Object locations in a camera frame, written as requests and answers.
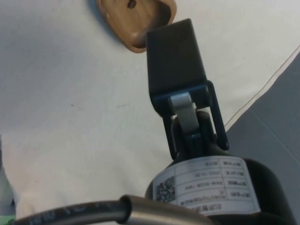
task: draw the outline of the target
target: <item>black cable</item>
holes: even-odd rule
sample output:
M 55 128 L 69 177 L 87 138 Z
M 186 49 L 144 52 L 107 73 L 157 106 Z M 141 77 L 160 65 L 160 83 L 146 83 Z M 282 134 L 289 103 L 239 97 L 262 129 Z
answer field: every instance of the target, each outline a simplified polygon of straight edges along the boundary
M 49 210 L 13 222 L 13 225 L 88 225 L 126 221 L 130 206 L 121 201 L 83 203 Z

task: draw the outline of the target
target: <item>qr code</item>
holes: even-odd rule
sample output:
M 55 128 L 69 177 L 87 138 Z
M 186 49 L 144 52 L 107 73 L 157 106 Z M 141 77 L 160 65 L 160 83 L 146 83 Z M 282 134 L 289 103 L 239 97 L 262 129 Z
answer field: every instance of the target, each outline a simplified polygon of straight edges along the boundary
M 156 186 L 156 200 L 164 203 L 176 200 L 174 176 Z

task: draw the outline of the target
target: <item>gray surface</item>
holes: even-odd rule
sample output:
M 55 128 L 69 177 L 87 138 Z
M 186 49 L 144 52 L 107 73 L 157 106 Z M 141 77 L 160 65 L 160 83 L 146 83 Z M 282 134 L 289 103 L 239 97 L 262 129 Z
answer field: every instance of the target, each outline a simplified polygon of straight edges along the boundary
M 230 153 L 278 176 L 300 224 L 300 55 L 229 129 Z

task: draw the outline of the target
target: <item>table printed on label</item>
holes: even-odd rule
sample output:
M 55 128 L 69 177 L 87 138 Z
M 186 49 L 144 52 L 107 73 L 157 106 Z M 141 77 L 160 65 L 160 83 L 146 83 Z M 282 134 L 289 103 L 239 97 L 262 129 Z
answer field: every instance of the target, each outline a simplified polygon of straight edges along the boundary
M 260 211 L 247 165 L 238 157 L 202 157 L 170 166 L 155 177 L 153 199 L 207 216 Z

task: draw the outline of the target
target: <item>white cloth surface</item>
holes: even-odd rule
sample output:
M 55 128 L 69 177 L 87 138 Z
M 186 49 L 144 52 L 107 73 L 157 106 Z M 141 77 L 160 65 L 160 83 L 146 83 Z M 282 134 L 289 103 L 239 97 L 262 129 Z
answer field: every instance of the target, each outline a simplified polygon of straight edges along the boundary
M 224 122 L 300 44 L 298 0 L 177 0 Z M 143 195 L 171 162 L 146 54 L 111 35 L 94 1 L 0 1 L 0 135 L 17 217 Z

